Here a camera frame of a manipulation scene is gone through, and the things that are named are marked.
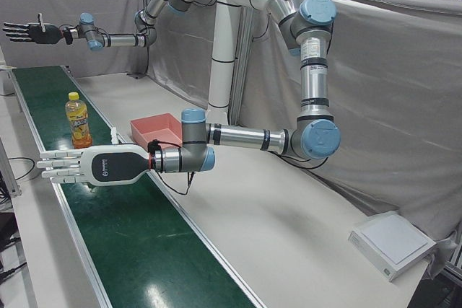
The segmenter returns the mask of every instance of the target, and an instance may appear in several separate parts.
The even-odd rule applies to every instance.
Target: sticker label
[[[72,137],[76,140],[80,140],[88,135],[88,112],[86,107],[69,113],[67,118],[71,124]]]
[[[308,58],[317,58],[321,56],[321,41],[317,38],[308,39],[305,45],[302,45],[302,60]]]
[[[309,66],[310,74],[327,74],[327,68],[323,65]]]

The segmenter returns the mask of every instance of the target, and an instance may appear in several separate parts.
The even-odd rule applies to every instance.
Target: juice bottle
[[[79,100],[79,93],[69,93],[66,116],[71,126],[72,144],[75,149],[90,147],[93,143],[88,126],[88,111],[85,102]]]

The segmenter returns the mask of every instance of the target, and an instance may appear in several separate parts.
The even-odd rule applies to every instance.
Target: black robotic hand
[[[40,43],[53,45],[63,38],[63,32],[55,25],[42,23],[4,23],[6,36],[17,43]]]

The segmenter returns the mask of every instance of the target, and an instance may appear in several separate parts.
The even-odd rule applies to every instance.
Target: bottle label
[[[88,128],[88,111],[86,107],[80,110],[70,112],[67,118],[71,124],[72,137],[80,140],[89,134]]]

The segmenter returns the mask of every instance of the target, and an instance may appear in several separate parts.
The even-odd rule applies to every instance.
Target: white table
[[[149,79],[114,74],[78,82],[127,139],[130,119],[160,113],[180,118],[192,106]],[[2,117],[11,118],[0,130],[9,155],[36,158],[17,104],[8,100]],[[352,226],[365,215],[339,194],[269,153],[215,150],[215,168],[198,173],[189,195],[175,199],[267,307],[407,307],[426,262],[387,282],[348,243]],[[185,176],[163,177],[184,189]],[[96,307],[51,184],[36,178],[22,187],[14,210],[38,306]]]

